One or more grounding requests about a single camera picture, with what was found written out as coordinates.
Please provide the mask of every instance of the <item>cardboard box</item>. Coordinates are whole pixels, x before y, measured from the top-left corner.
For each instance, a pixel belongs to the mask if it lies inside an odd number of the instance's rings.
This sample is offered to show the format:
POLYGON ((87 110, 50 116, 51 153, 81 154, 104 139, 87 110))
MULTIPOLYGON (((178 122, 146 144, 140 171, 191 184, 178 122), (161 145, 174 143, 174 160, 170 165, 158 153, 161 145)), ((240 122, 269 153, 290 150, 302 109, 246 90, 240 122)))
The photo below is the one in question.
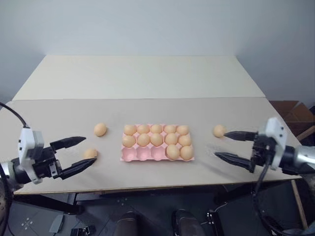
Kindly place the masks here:
POLYGON ((270 101, 295 136, 314 125, 315 116, 298 101, 270 101))

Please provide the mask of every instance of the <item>beige tabletop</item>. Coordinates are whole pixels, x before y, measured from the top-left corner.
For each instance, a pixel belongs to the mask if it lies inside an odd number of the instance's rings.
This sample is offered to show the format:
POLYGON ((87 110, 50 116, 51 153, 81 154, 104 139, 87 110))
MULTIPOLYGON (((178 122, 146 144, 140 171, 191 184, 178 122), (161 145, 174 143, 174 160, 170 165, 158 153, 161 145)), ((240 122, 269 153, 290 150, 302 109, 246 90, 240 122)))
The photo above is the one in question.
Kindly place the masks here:
MULTIPOLYGON (((18 191, 25 194, 256 181, 260 167, 251 174, 213 155, 218 150, 249 158, 252 143, 215 138, 212 128, 223 124, 229 131, 256 131, 268 118, 279 117, 263 97, 33 100, 8 104, 25 118, 33 130, 42 131, 46 145, 71 136, 87 137, 75 147, 58 151, 57 158, 63 168, 81 160, 88 148, 99 151, 98 160, 84 172, 66 180, 46 178, 39 185, 26 184, 18 191), (99 122, 108 126, 107 134, 101 138, 93 134, 94 126, 99 122), (124 125, 141 123, 189 125, 195 160, 121 161, 124 125)), ((0 120, 0 161, 3 162, 18 155, 17 141, 21 124, 4 109, 0 111, 0 120)), ((287 144, 294 147, 299 145, 288 127, 284 126, 288 132, 287 144)), ((280 170, 270 170, 266 176, 266 180, 290 178, 295 176, 282 174, 280 170)))

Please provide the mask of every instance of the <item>empty egg cup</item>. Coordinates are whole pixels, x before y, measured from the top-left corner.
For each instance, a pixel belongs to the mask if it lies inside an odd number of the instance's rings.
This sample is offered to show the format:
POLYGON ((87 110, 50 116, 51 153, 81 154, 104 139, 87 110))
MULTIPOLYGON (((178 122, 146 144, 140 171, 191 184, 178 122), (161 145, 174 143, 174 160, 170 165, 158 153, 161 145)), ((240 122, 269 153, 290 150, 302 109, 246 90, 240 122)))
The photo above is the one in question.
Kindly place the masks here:
MULTIPOLYGON (((165 143, 165 137, 167 135, 167 133, 164 131, 164 127, 165 124, 161 124, 162 126, 162 133, 160 133, 160 135, 162 135, 163 137, 163 143, 156 147, 154 146, 151 142, 146 145, 145 147, 140 146, 137 142, 132 146, 132 147, 125 147, 124 145, 122 145, 122 157, 121 157, 121 161, 126 161, 126 162, 130 162, 130 161, 146 161, 146 160, 154 160, 154 161, 161 161, 161 160, 170 160, 167 156, 166 156, 166 148, 168 146, 168 144, 165 143)), ((150 131, 149 133, 147 133, 150 137, 153 135, 153 133, 150 131)), ((180 137, 180 134, 175 132, 177 139, 180 137)), ((133 137, 136 139, 136 141, 138 140, 139 137, 139 133, 136 132, 133 137)), ((176 147, 180 150, 183 146, 180 145, 179 143, 176 144, 176 147)), ((183 160, 181 157, 179 157, 178 159, 176 159, 175 161, 185 161, 183 160)))

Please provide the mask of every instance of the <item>brown egg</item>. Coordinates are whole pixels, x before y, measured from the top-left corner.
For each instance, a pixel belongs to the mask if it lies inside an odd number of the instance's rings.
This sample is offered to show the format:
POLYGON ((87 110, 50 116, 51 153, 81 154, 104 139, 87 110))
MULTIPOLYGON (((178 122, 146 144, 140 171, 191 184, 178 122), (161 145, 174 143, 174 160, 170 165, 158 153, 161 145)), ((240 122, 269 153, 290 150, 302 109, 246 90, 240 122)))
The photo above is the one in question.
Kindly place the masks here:
POLYGON ((218 124, 213 128, 213 135, 217 138, 222 138, 225 133, 226 128, 223 125, 218 124))
POLYGON ((94 127, 94 134, 98 137, 103 136, 107 131, 106 124, 99 123, 94 127))
POLYGON ((151 141, 151 144, 158 147, 158 146, 162 145, 162 143, 163 143, 163 136, 160 134, 153 134, 150 137, 150 141, 151 141))
POLYGON ((135 143, 136 143, 136 139, 134 138, 134 136, 126 135, 123 137, 123 145, 125 147, 130 148, 133 145, 135 145, 135 143))
POLYGON ((193 157, 193 150, 191 146, 184 146, 180 150, 181 158, 185 161, 192 159, 193 157))
POLYGON ((165 143, 170 145, 170 144, 177 144, 177 136, 174 133, 170 133, 166 135, 165 137, 165 143))
POLYGON ((179 158, 179 149, 174 144, 167 146, 166 156, 170 160, 176 160, 179 158))
POLYGON ((157 134, 160 134, 163 131, 162 126, 159 125, 159 124, 152 125, 150 130, 151 130, 152 133, 157 133, 157 134))
POLYGON ((140 134, 137 143, 139 146, 145 147, 150 143, 150 136, 147 134, 140 134))
POLYGON ((180 125, 177 127, 176 131, 180 135, 187 135, 189 133, 189 127, 188 125, 180 125))
POLYGON ((142 124, 142 125, 138 126, 137 132, 138 132, 139 134, 147 134, 147 133, 150 132, 150 128, 149 128, 148 125, 142 124))
POLYGON ((124 133, 126 135, 134 135, 137 132, 137 127, 135 125, 127 124, 124 127, 124 133))
POLYGON ((191 138, 187 135, 183 135, 179 137, 178 142, 182 146, 190 146, 191 145, 191 138))
POLYGON ((96 149, 88 149, 84 152, 83 158, 84 159, 90 159, 90 158, 95 158, 97 157, 98 153, 96 149))
POLYGON ((174 126, 174 125, 166 125, 166 126, 164 127, 164 131, 165 131, 167 134, 175 133, 175 132, 176 132, 176 126, 174 126))

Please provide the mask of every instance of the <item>white wall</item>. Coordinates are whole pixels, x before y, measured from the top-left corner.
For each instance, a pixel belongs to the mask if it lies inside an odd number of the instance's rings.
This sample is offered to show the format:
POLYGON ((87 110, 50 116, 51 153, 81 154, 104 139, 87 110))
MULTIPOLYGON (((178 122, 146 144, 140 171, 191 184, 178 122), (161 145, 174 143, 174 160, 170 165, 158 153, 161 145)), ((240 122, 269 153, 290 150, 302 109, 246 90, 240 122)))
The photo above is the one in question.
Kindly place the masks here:
POLYGON ((0 0, 0 33, 4 99, 45 54, 237 55, 269 99, 315 101, 314 0, 0 0))

